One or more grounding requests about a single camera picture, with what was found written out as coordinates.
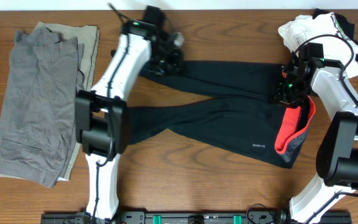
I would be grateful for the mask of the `black leggings with red waistband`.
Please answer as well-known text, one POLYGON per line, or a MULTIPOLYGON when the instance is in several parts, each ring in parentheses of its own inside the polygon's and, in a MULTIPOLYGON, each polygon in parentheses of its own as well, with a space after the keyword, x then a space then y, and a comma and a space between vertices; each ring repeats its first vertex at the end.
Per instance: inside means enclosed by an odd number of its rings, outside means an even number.
POLYGON ((206 100, 182 106, 132 107, 131 144, 169 129, 289 169, 316 112, 312 99, 297 108, 270 102, 274 86, 283 79, 280 64, 186 61, 178 75, 156 75, 149 67, 140 74, 175 90, 204 95, 206 100))

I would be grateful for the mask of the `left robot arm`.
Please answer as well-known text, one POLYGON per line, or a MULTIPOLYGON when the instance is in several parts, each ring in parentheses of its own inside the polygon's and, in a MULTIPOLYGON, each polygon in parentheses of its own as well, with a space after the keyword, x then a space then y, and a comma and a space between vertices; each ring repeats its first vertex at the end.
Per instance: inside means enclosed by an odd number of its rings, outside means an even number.
POLYGON ((117 16, 121 33, 110 64, 91 91, 81 90, 75 98, 76 140, 89 167, 83 223, 112 223, 117 215, 119 160, 131 138, 127 100, 139 73, 177 75, 183 65, 184 37, 165 30, 168 18, 160 8, 147 6, 140 20, 117 16))

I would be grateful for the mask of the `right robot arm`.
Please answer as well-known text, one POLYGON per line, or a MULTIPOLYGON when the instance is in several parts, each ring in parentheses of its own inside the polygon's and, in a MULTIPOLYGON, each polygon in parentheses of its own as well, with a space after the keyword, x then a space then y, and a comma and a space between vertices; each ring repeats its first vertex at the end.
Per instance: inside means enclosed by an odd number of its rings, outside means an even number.
POLYGON ((346 75, 346 65, 326 59, 323 45, 306 41, 283 69, 270 101, 296 108, 314 93, 331 124, 316 155, 316 175, 290 200, 281 223, 319 223, 345 196, 358 197, 358 94, 346 75))

